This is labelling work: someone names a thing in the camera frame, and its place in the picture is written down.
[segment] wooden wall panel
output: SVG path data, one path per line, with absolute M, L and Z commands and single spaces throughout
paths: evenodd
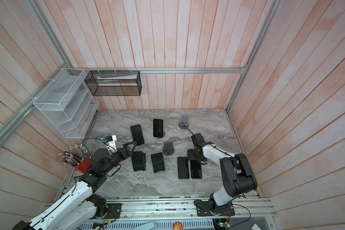
M 79 68 L 243 66 L 272 2 L 39 0 Z M 226 108 L 238 79 L 236 74 L 147 74 L 141 77 L 141 96 L 102 96 L 100 108 Z
M 230 115 L 284 229 L 345 229 L 345 0 L 284 1 Z
M 26 2 L 0 1 L 0 128 L 62 65 Z M 58 154 L 76 143 L 38 110 L 27 117 L 0 148 L 0 228 L 30 220 L 53 201 L 68 170 Z

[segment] orange round sticker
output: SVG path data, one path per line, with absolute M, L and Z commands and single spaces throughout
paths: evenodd
M 183 225 L 180 222 L 175 222 L 172 228 L 174 230 L 183 230 Z

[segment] phone screen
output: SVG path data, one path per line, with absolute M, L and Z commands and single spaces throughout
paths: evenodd
M 163 137 L 163 126 L 164 126 L 164 120 L 153 119 L 153 136 L 154 137 Z
M 189 179 L 188 158 L 178 157 L 178 178 Z
M 165 170 L 164 155 L 162 152 L 151 154 L 153 171 L 160 172 Z
M 130 126 L 130 131 L 132 132 L 133 141 L 136 141 L 137 145 L 145 143 L 140 125 Z
M 142 151 L 134 151 L 132 158 L 133 170 L 146 170 L 146 154 Z
M 200 160 L 191 160 L 191 176 L 192 179 L 202 179 Z

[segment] marble tabletop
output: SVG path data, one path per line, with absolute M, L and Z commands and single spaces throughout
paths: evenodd
M 178 179 L 177 157 L 186 156 L 193 148 L 188 130 L 178 127 L 181 115 L 189 116 L 189 128 L 201 133 L 205 141 L 232 153 L 239 153 L 224 109 L 173 109 L 173 110 L 108 110 L 100 111 L 89 137 L 104 139 L 116 135 L 117 148 L 133 141 L 130 126 L 140 124 L 145 143 L 136 150 L 146 153 L 146 171 L 134 172 L 131 158 L 121 162 L 121 169 L 108 177 L 96 194 L 104 198 L 143 196 L 208 196 L 222 186 L 220 167 L 208 160 L 202 165 L 202 179 Z M 164 120 L 163 138 L 153 136 L 154 118 Z M 173 142 L 175 153 L 164 155 L 165 171 L 153 172 L 150 154 L 161 152 L 164 142 Z M 103 148 L 97 140 L 88 140 L 91 152 Z

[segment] small sticker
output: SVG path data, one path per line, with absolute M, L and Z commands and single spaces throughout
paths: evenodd
M 261 230 L 257 224 L 254 224 L 253 227 L 251 227 L 252 230 Z
M 183 225 L 180 222 L 175 222 L 172 228 L 173 230 L 183 230 Z

